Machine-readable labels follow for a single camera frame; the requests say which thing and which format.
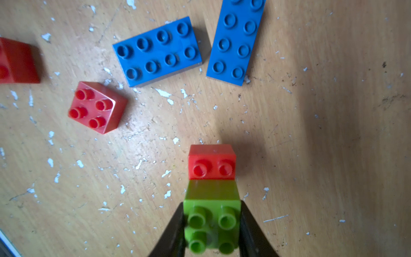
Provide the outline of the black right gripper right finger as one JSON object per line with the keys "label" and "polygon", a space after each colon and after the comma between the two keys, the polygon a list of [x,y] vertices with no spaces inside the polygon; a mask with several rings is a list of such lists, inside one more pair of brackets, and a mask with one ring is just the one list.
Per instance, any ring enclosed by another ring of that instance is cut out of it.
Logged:
{"label": "black right gripper right finger", "polygon": [[244,201],[241,201],[239,231],[241,257],[279,257]]}

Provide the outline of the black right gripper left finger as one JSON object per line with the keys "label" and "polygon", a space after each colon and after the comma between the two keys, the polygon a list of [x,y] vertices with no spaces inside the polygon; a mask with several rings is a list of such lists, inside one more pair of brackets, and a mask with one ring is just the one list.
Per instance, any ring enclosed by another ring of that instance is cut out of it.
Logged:
{"label": "black right gripper left finger", "polygon": [[185,216],[181,202],[149,257],[184,257],[186,239]]}

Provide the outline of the green square brick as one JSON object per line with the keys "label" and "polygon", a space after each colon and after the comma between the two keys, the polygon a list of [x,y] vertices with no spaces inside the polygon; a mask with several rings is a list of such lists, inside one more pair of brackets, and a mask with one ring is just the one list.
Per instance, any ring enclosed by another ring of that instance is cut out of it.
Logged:
{"label": "green square brick", "polygon": [[190,180],[183,202],[187,247],[231,254],[239,243],[241,200],[234,180]]}

